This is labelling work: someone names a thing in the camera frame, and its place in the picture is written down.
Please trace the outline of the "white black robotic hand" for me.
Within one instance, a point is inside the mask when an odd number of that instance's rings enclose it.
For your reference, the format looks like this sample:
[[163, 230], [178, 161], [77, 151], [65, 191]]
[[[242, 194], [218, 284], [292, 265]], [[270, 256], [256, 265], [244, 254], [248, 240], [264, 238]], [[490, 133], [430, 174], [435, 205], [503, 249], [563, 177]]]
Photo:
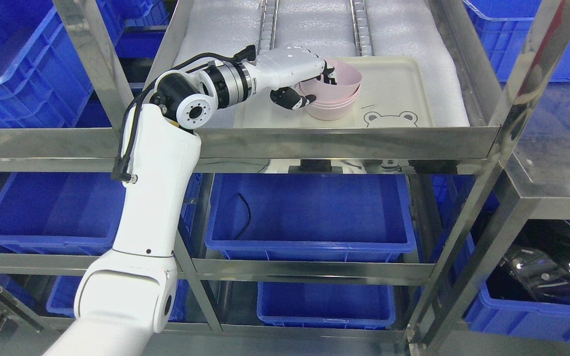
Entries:
[[244, 99], [269, 90], [272, 102], [288, 110], [299, 110], [317, 99], [314, 94], [298, 94], [293, 88], [296, 84], [313, 79], [337, 84], [335, 67], [298, 45], [261, 52], [255, 61], [247, 62], [243, 68], [249, 78]]

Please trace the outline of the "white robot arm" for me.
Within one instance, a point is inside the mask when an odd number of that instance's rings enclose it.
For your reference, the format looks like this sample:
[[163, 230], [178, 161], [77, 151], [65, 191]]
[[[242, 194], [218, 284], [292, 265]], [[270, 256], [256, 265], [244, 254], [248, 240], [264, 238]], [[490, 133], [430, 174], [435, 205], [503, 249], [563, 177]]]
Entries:
[[127, 107], [111, 178], [125, 187], [111, 249], [84, 273], [74, 322], [47, 356], [140, 356], [176, 299], [174, 246], [181, 205], [199, 160], [194, 129], [249, 97], [256, 59], [201, 53], [151, 81]]

